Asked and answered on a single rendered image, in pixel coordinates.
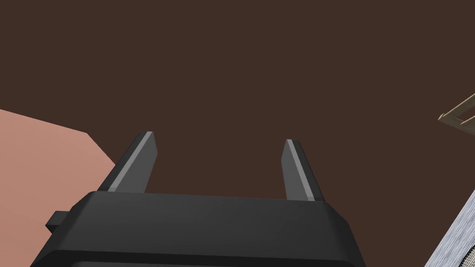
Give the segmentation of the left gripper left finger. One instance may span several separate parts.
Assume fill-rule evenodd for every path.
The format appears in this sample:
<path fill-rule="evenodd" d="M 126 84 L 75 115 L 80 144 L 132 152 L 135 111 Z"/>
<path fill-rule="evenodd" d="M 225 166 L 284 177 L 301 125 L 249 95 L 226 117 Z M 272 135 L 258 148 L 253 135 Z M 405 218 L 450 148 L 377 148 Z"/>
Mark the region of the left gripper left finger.
<path fill-rule="evenodd" d="M 98 191 L 144 193 L 157 157 L 154 133 L 140 132 Z"/>

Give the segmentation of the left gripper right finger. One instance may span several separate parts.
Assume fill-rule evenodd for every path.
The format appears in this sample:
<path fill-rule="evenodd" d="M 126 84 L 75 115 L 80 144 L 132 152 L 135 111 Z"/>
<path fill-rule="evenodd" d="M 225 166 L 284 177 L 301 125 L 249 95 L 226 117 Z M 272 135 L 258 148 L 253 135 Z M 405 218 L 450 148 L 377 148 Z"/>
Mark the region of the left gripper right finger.
<path fill-rule="evenodd" d="M 281 166 L 286 199 L 291 201 L 325 201 L 299 141 L 285 140 Z"/>

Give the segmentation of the grey metal appliance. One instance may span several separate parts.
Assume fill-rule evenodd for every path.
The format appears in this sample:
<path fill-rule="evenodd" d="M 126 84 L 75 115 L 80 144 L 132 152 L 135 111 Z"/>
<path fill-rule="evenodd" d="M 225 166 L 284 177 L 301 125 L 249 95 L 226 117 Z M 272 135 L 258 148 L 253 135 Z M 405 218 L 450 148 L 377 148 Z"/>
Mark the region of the grey metal appliance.
<path fill-rule="evenodd" d="M 475 267 L 475 191 L 424 267 Z"/>

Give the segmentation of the tan wooden frame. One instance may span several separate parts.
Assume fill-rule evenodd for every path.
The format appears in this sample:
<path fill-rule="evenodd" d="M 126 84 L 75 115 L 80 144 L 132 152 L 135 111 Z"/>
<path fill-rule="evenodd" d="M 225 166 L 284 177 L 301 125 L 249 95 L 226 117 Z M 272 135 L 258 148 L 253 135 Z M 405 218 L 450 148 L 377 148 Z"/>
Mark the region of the tan wooden frame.
<path fill-rule="evenodd" d="M 458 118 L 472 107 L 475 107 L 475 94 L 462 101 L 449 112 L 441 114 L 438 121 L 475 136 L 475 115 L 466 120 Z"/>

